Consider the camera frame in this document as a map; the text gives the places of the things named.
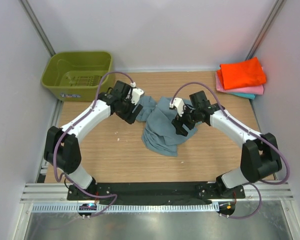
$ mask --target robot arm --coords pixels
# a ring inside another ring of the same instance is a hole
[[[255,183],[282,169],[280,156],[250,133],[264,138],[278,148],[275,136],[250,129],[223,108],[235,123],[230,121],[218,104],[210,104],[204,91],[190,95],[190,100],[192,106],[186,105],[181,98],[175,98],[170,104],[171,109],[177,110],[177,115],[172,121],[176,134],[187,136],[188,132],[183,125],[191,130],[196,123],[203,122],[225,133],[242,149],[240,167],[216,178],[216,185],[221,194],[246,183]],[[243,131],[238,125],[248,129],[248,132]]]
[[[45,142],[44,159],[53,165],[53,154],[57,141],[65,130],[70,130],[64,137],[59,146],[56,156],[56,165],[65,172],[74,183],[86,190],[86,192],[95,194],[96,180],[90,176],[81,165],[81,153],[79,144],[85,136],[101,121],[116,113],[121,119],[132,124],[141,109],[138,104],[139,99],[144,95],[144,91],[117,81],[110,93],[102,92],[93,107],[93,103],[77,116],[71,122],[63,125],[61,128],[52,126],[48,132]],[[81,119],[90,110],[91,113],[83,118],[79,124],[73,126],[75,122]]]

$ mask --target black mounting bracket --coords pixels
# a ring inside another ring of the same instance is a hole
[[[133,104],[130,100],[133,88],[122,81],[116,81],[110,92],[101,92],[98,99],[105,102],[111,109],[111,115],[116,114],[128,124],[133,124],[143,106]]]
[[[261,137],[278,148],[276,137],[267,133]],[[279,154],[261,140],[247,140],[242,145],[240,169],[243,176],[250,182],[255,183],[282,169]]]
[[[237,186],[221,195],[214,182],[131,182],[98,183],[97,194],[107,196],[117,194],[115,205],[206,205],[214,199],[232,199],[235,192],[237,199],[246,197],[242,186]],[[95,200],[81,193],[75,186],[69,187],[67,200]],[[99,199],[100,204],[107,205],[112,199]]]
[[[43,158],[53,165],[53,156],[57,141],[64,131],[56,126],[47,132]],[[74,135],[66,134],[56,154],[56,166],[66,174],[73,173],[81,163],[81,153],[78,139]]]

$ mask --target cable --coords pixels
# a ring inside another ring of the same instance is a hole
[[[67,180],[67,179],[64,178],[64,182],[63,182],[63,183],[64,183],[65,187],[66,187],[67,189],[69,189],[69,187],[68,187],[67,184],[66,184],[66,180]]]
[[[265,184],[269,184],[269,185],[280,185],[280,184],[284,184],[288,179],[289,179],[289,176],[290,176],[290,167],[289,167],[289,164],[288,164],[288,161],[287,159],[285,158],[285,156],[274,146],[272,145],[270,142],[268,142],[267,140],[263,139],[262,137],[260,137],[259,135],[253,133],[253,132],[250,132],[249,129],[246,129],[244,126],[242,126],[240,123],[238,123],[235,119],[233,119],[231,116],[229,116],[226,111],[224,110],[224,108],[222,107],[217,95],[214,93],[214,91],[212,91],[212,89],[210,87],[208,87],[206,84],[202,83],[202,82],[198,82],[198,81],[192,81],[192,82],[188,82],[184,85],[182,85],[176,92],[175,94],[173,95],[171,101],[170,101],[170,104],[172,104],[174,102],[174,99],[176,98],[177,94],[181,91],[181,89],[183,89],[184,87],[188,86],[188,85],[191,85],[191,84],[197,84],[197,85],[201,85],[203,86],[204,88],[206,88],[214,97],[215,101],[217,102],[220,110],[222,111],[223,115],[229,119],[234,125],[236,125],[238,128],[242,129],[244,132],[252,135],[253,137],[259,139],[261,142],[265,143],[266,145],[268,145],[270,148],[272,148],[282,159],[284,165],[285,165],[285,169],[286,169],[286,175],[285,177],[281,180],[281,181],[278,181],[278,182],[269,182],[269,181],[265,181],[265,180],[260,180],[260,182],[262,183],[265,183]],[[252,183],[246,183],[246,184],[250,184],[252,185],[258,195],[259,195],[259,204],[258,204],[258,207],[256,208],[256,210],[247,215],[247,216],[227,216],[227,215],[224,215],[224,214],[221,214],[222,216],[224,217],[227,217],[227,218],[231,218],[231,219],[246,219],[246,218],[249,218],[253,215],[255,215],[257,213],[257,211],[259,211],[259,209],[261,208],[262,206],[262,197],[261,197],[261,193],[259,191],[259,189]]]
[[[117,194],[110,194],[110,195],[106,195],[106,196],[99,196],[99,195],[93,195],[91,193],[86,192],[84,189],[82,189],[78,184],[76,184],[74,181],[71,180],[71,178],[68,175],[65,175],[65,178],[71,182],[74,186],[76,186],[81,192],[83,192],[85,195],[92,197],[92,198],[98,198],[98,199],[107,199],[107,198],[113,198],[112,202],[109,203],[109,205],[107,205],[104,209],[102,209],[101,211],[91,214],[90,218],[99,216],[100,214],[102,214],[104,211],[106,211],[108,208],[110,208],[111,205],[113,205],[115,203],[115,201],[118,198]]]
[[[65,138],[65,136],[67,135],[67,133],[73,129],[78,123],[80,123],[83,119],[85,119],[95,108],[96,104],[97,104],[97,100],[98,100],[98,95],[99,95],[99,91],[100,91],[100,87],[103,83],[103,81],[106,79],[106,77],[110,74],[122,74],[122,75],[125,75],[128,79],[130,79],[130,81],[132,83],[134,83],[133,79],[126,73],[124,72],[121,72],[121,71],[110,71],[110,72],[107,72],[105,75],[102,76],[100,82],[99,82],[99,85],[98,85],[98,88],[96,90],[96,93],[95,93],[95,98],[94,98],[94,101],[93,101],[93,104],[92,104],[92,107],[90,108],[90,110],[85,114],[83,115],[81,118],[79,118],[75,123],[72,124],[72,126],[70,126],[68,129],[66,129],[63,134],[60,136],[60,138],[58,139],[58,141],[56,142],[56,145],[54,147],[54,151],[53,151],[53,173],[54,173],[54,178],[55,180],[60,183],[61,180],[62,180],[62,175],[58,176],[58,173],[57,173],[57,153],[58,153],[58,149],[59,149],[59,146],[62,142],[62,140]]]
[[[242,219],[247,219],[247,218],[252,217],[253,215],[255,215],[255,214],[259,211],[259,209],[260,209],[261,206],[262,206],[262,197],[261,197],[261,193],[260,193],[259,189],[258,189],[258,188],[256,187],[256,185],[254,185],[253,183],[246,183],[246,184],[244,184],[244,185],[251,185],[251,186],[253,186],[253,187],[255,188],[256,192],[257,192],[258,195],[259,195],[259,204],[258,204],[258,206],[256,207],[256,209],[254,210],[254,212],[251,213],[251,214],[249,214],[249,215],[247,215],[247,216],[229,216],[229,215],[225,215],[225,214],[220,213],[221,216],[226,217],[226,218],[229,218],[229,219],[242,220]]]
[[[266,145],[268,145],[270,148],[272,148],[282,159],[284,165],[285,165],[285,168],[286,168],[286,175],[284,177],[284,179],[282,179],[281,181],[278,181],[278,182],[269,182],[269,181],[265,181],[265,180],[260,180],[261,182],[263,183],[266,183],[266,184],[270,184],[270,185],[280,185],[280,184],[284,184],[289,176],[290,176],[290,167],[289,167],[289,164],[288,164],[288,161],[287,159],[285,158],[285,156],[274,146],[272,145],[270,142],[268,142],[267,140],[263,139],[262,137],[258,136],[257,134],[253,133],[253,132],[250,132],[248,129],[246,129],[244,126],[242,126],[240,123],[238,123],[236,120],[234,120],[232,117],[230,117],[226,111],[224,110],[224,108],[222,107],[217,95],[214,93],[214,91],[212,91],[212,89],[210,87],[208,87],[207,85],[205,85],[204,83],[202,82],[198,82],[198,81],[192,81],[192,82],[188,82],[184,85],[182,85],[176,92],[175,94],[173,95],[173,98],[171,99],[171,104],[174,102],[174,99],[176,98],[177,94],[180,92],[181,89],[183,89],[184,87],[188,86],[188,85],[191,85],[191,84],[197,84],[197,85],[201,85],[203,86],[204,88],[208,89],[208,91],[213,95],[214,99],[216,100],[220,110],[222,111],[222,113],[224,114],[224,116],[229,119],[234,125],[236,125],[237,127],[239,127],[240,129],[242,129],[244,132],[252,135],[253,137],[259,139],[261,142],[265,143]]]
[[[237,204],[237,195],[236,195],[236,192],[235,191],[233,191],[233,198],[234,198],[234,205],[236,205]]]
[[[99,92],[100,92],[100,87],[103,83],[103,81],[106,79],[106,77],[110,74],[122,74],[122,75],[125,75],[128,79],[130,79],[130,81],[132,83],[134,83],[133,79],[126,73],[124,72],[121,72],[121,71],[111,71],[111,72],[107,72],[105,75],[102,76],[100,82],[99,82],[99,85],[98,85],[98,88],[96,90],[96,93],[95,93],[95,97],[94,97],[94,101],[93,101],[93,104],[92,104],[92,107],[90,108],[90,110],[84,114],[82,117],[80,117],[75,123],[73,123],[70,127],[68,127],[68,129],[66,129],[63,134],[60,136],[60,138],[58,139],[58,141],[56,142],[56,145],[54,147],[54,151],[53,151],[53,173],[54,173],[54,178],[55,180],[60,183],[61,180],[62,180],[62,177],[63,175],[65,176],[65,178],[70,181],[71,183],[74,184],[74,186],[76,186],[81,192],[83,192],[84,194],[86,194],[87,196],[89,197],[92,197],[92,198],[99,198],[99,199],[107,199],[107,198],[113,198],[114,199],[112,200],[112,202],[107,205],[104,209],[102,209],[101,211],[97,212],[97,213],[94,213],[92,214],[90,217],[96,217],[96,216],[99,216],[100,214],[102,214],[104,211],[106,211],[111,205],[113,205],[115,203],[115,201],[117,200],[117,194],[110,194],[110,195],[107,195],[107,196],[97,196],[97,195],[93,195],[93,194],[90,194],[88,192],[86,192],[84,189],[82,189],[79,185],[77,185],[76,183],[74,183],[71,178],[69,176],[67,176],[64,172],[61,173],[60,176],[58,176],[58,172],[57,172],[57,153],[58,153],[58,149],[59,149],[59,146],[62,142],[62,140],[65,138],[65,136],[67,135],[67,133],[73,129],[78,123],[80,123],[83,119],[85,119],[95,108],[96,104],[97,104],[97,100],[98,100],[98,96],[99,96]]]

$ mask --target white panel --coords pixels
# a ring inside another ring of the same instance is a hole
[[[10,239],[25,183],[39,169],[56,103],[40,84],[49,55],[17,0],[0,1],[0,240]]]
[[[253,106],[262,132],[276,136],[288,159],[300,207],[300,0],[286,2],[256,55],[268,83]]]
[[[105,50],[117,70],[242,61],[275,0],[29,0],[54,50]]]

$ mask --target teal cloth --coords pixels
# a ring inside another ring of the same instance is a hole
[[[172,120],[176,117],[177,111],[169,109],[171,98],[161,97],[158,103],[151,96],[143,96],[139,104],[143,106],[142,110],[136,117],[139,122],[146,122],[142,134],[144,145],[151,151],[158,154],[177,157],[177,146],[191,138],[197,128],[189,130],[188,136],[176,134],[176,129],[172,125]],[[189,100],[183,100],[185,104],[191,105]]]
[[[236,95],[238,97],[246,98],[246,99],[255,99],[256,95],[252,93],[241,93],[241,92],[229,92],[229,94]]]

